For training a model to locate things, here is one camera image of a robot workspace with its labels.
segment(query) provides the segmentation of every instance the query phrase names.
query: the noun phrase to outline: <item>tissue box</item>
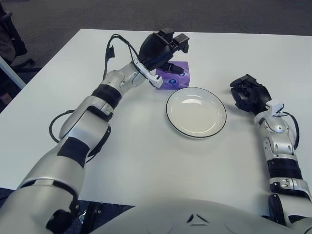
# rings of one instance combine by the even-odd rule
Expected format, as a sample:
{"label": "tissue box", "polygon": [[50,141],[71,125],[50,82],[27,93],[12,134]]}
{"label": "tissue box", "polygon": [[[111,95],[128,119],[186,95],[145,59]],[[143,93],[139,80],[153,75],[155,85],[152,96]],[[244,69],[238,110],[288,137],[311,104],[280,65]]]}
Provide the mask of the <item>tissue box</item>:
{"label": "tissue box", "polygon": [[163,72],[161,70],[156,69],[156,74],[162,77],[163,84],[159,89],[166,89],[166,90],[178,90],[182,88],[189,87],[190,83],[190,72],[189,72],[189,65],[187,62],[174,62],[169,61],[176,66],[179,66],[184,69],[184,73],[181,75],[172,74]]}

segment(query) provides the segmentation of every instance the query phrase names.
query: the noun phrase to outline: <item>table surface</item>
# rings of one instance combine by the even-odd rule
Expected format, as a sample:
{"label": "table surface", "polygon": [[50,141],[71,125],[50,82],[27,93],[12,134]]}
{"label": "table surface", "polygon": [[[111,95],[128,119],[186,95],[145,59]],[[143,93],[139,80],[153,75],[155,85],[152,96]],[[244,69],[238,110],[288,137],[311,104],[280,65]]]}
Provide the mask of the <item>table surface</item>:
{"label": "table surface", "polygon": [[[50,121],[75,109],[101,82],[106,43],[122,34],[139,50],[150,32],[80,30],[0,114],[0,187],[16,189],[47,151],[55,146]],[[165,115],[173,91],[147,82],[127,93],[115,110],[112,133],[86,166],[80,199],[138,205],[159,198],[194,198],[266,214],[269,175],[253,115],[234,106],[230,83],[250,74],[273,99],[285,103],[300,126],[297,149],[303,178],[312,188],[311,89],[312,38],[303,36],[186,33],[190,86],[216,94],[227,122],[207,139],[175,131]],[[114,42],[116,58],[108,70],[130,61],[127,47]],[[66,117],[55,123],[57,135]]]}

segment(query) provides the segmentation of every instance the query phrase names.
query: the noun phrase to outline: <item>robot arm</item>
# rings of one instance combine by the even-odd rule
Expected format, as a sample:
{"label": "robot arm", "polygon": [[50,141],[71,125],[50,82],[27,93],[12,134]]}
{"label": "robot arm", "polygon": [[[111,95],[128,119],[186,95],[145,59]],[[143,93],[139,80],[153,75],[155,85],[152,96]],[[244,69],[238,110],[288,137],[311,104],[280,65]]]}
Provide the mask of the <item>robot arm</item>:
{"label": "robot arm", "polygon": [[150,70],[167,63],[177,50],[187,52],[189,38],[180,34],[176,38],[183,40],[179,40],[173,34],[167,30],[149,36],[141,47],[141,58],[108,73],[75,109],[61,128],[57,146],[38,161],[3,204],[0,233],[58,234],[71,225],[79,211],[85,161],[109,137],[109,120],[123,95],[146,79],[160,87],[162,78],[151,75]]}
{"label": "robot arm", "polygon": [[268,90],[255,78],[245,75],[233,81],[231,87],[235,105],[253,112],[254,122],[259,127],[270,174],[270,190],[274,193],[269,197],[269,219],[305,233],[312,227],[312,198],[295,153],[299,128],[296,127],[297,137],[293,143],[290,128],[282,119],[282,116],[290,114],[282,112],[284,104],[271,100]]}

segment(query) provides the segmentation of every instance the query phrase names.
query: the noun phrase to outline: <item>plate rim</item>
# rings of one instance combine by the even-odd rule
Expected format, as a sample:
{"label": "plate rim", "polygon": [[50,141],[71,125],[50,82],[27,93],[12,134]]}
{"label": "plate rim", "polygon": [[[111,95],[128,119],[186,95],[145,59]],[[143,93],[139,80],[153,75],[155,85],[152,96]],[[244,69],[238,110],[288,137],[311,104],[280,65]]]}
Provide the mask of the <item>plate rim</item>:
{"label": "plate rim", "polygon": [[[186,134],[186,133],[182,132],[181,130],[179,130],[178,128],[176,128],[176,126],[171,122],[171,120],[170,120],[170,118],[169,118],[169,116],[168,116],[168,110],[167,110],[169,99],[170,99],[171,96],[172,96],[173,94],[175,94],[176,92],[178,92],[178,91],[180,91],[180,90],[182,90],[182,89],[188,89],[188,88],[196,88],[196,89],[205,90],[205,91],[207,91],[208,93],[211,93],[213,96],[215,96],[215,97],[221,102],[221,104],[222,104],[222,106],[223,106],[223,109],[224,109],[224,111],[225,111],[225,121],[224,121],[224,124],[223,124],[223,126],[220,128],[219,131],[217,131],[216,133],[214,133],[214,134],[212,134],[212,135],[209,135],[209,136],[192,136],[192,135],[189,135],[189,134]],[[185,88],[182,88],[182,89],[175,90],[175,91],[168,97],[167,102],[166,102],[166,116],[167,116],[167,119],[169,120],[169,122],[171,123],[171,125],[172,125],[176,130],[178,130],[180,133],[182,133],[183,135],[186,135],[186,136],[192,137],[192,138],[203,139],[203,138],[212,137],[212,136],[218,134],[218,133],[224,128],[225,123],[226,123],[226,121],[227,121],[227,119],[228,119],[228,115],[227,115],[227,112],[226,112],[226,109],[225,109],[225,106],[224,106],[223,102],[222,102],[214,93],[212,93],[212,92],[210,92],[210,91],[208,91],[208,90],[206,90],[206,89],[203,89],[203,88],[199,88],[199,87],[185,87]]]}

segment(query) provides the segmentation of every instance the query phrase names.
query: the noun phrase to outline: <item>purple box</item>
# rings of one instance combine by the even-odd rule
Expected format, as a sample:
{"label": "purple box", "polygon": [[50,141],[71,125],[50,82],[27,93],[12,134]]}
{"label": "purple box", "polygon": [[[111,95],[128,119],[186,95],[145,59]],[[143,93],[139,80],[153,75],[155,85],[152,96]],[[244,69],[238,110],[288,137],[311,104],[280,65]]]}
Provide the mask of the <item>purple box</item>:
{"label": "purple box", "polygon": [[172,74],[163,72],[161,70],[156,69],[156,74],[162,77],[163,84],[159,89],[167,89],[167,90],[178,90],[182,88],[189,87],[190,83],[190,72],[189,65],[187,62],[174,62],[170,61],[176,66],[179,66],[184,69],[184,73],[181,75]]}

